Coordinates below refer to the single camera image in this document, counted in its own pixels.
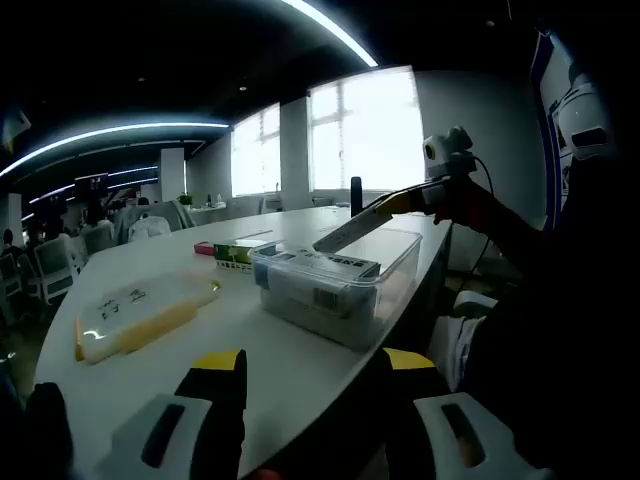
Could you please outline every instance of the white wall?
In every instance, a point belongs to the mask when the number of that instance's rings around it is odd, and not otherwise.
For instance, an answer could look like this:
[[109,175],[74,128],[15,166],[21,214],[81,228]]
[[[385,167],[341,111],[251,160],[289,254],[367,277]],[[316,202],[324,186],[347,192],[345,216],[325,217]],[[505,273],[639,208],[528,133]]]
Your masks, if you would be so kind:
[[163,148],[159,166],[162,201],[175,200],[184,191],[184,148]]
[[0,231],[13,232],[13,244],[24,245],[22,241],[22,196],[19,193],[8,193],[0,197]]
[[[468,72],[416,72],[425,138],[462,125],[489,169],[495,195],[531,225],[545,215],[545,163],[531,87]],[[472,178],[488,189],[484,171]],[[449,268],[467,271],[486,237],[456,225]]]
[[309,194],[307,98],[280,106],[280,178],[285,210],[312,207]]
[[223,200],[231,198],[230,133],[187,161],[187,188],[196,206],[204,204],[207,195],[214,202],[218,194]]
[[540,94],[545,113],[555,101],[559,101],[569,91],[569,58],[561,46],[556,46],[551,53],[549,63],[540,81]]
[[149,203],[162,202],[162,191],[159,183],[150,183],[140,186],[140,196],[149,199]]

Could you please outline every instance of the floor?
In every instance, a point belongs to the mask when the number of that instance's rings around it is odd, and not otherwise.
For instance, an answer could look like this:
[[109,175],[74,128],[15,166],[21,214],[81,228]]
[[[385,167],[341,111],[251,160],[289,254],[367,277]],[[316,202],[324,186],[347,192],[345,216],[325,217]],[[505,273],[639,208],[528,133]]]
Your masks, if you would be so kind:
[[40,349],[61,301],[62,297],[47,307],[25,299],[14,308],[16,314],[20,313],[18,322],[0,330],[0,362],[23,400],[33,390]]

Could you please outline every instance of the black cable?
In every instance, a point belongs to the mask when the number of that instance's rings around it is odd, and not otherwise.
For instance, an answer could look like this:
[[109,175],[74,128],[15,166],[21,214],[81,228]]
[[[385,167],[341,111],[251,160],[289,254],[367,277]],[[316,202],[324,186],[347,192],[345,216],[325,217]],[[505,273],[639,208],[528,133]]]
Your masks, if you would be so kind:
[[[489,169],[484,164],[484,162],[480,160],[478,157],[473,157],[473,159],[477,161],[480,164],[480,166],[484,169],[484,173],[487,175],[487,180],[489,181],[489,190],[491,191],[491,195],[495,197],[496,195],[495,195],[495,192],[493,191],[493,182],[491,181],[491,175],[489,174]],[[478,260],[476,260],[476,263],[473,265],[473,268],[469,271],[467,276],[462,280],[462,283],[458,287],[458,290],[456,291],[456,295],[455,295],[456,297],[462,291],[462,287],[464,287],[464,284],[467,282],[467,280],[473,276],[473,272],[476,271],[476,268],[478,268],[478,264],[480,263],[480,260],[482,260],[482,257],[484,257],[484,254],[487,251],[487,248],[489,247],[489,242],[490,242],[489,237],[487,237],[487,241],[484,244],[484,248],[480,252],[480,256],[478,256]]]

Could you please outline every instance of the yellow tape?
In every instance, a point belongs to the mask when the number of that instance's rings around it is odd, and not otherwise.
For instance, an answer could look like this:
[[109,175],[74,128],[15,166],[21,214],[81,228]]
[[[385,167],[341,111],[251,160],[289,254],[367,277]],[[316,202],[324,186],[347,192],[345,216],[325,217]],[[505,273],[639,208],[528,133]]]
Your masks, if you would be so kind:
[[208,353],[193,362],[192,368],[205,370],[233,370],[236,366],[236,358],[240,350],[228,350],[226,352]]
[[394,348],[385,348],[383,350],[389,355],[391,366],[394,370],[435,367],[435,364],[431,360],[423,357],[419,353],[405,352],[404,350],[396,350]]

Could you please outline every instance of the clear plastic box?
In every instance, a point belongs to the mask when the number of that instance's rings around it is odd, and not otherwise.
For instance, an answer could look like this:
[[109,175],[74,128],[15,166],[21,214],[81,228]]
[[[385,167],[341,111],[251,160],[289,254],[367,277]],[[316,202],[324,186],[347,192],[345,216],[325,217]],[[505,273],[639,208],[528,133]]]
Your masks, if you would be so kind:
[[[308,232],[303,240],[271,242],[251,250],[262,306],[349,348],[366,350],[409,294],[422,235],[378,228],[335,255],[318,254],[310,245],[330,231]],[[294,256],[300,263],[292,263]]]

